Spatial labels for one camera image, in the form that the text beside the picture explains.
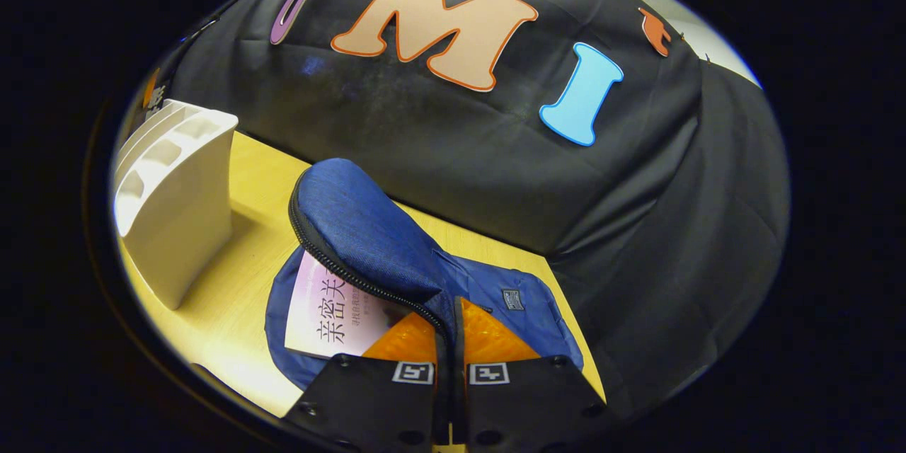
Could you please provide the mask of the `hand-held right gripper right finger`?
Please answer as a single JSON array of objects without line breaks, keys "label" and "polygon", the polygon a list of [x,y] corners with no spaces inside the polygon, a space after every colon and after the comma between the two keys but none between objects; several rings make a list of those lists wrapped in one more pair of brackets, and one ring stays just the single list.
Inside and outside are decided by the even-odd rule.
[{"label": "hand-held right gripper right finger", "polygon": [[453,440],[467,452],[589,452],[609,407],[567,355],[542,357],[498,319],[457,300]]}]

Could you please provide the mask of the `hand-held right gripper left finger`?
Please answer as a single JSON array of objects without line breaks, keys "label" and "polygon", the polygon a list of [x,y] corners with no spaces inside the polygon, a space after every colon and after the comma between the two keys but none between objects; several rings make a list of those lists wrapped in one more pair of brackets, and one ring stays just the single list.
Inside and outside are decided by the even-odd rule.
[{"label": "hand-held right gripper left finger", "polygon": [[334,452],[432,452],[449,445],[442,346],[426,319],[409,314],[362,355],[330,357],[284,421]]}]

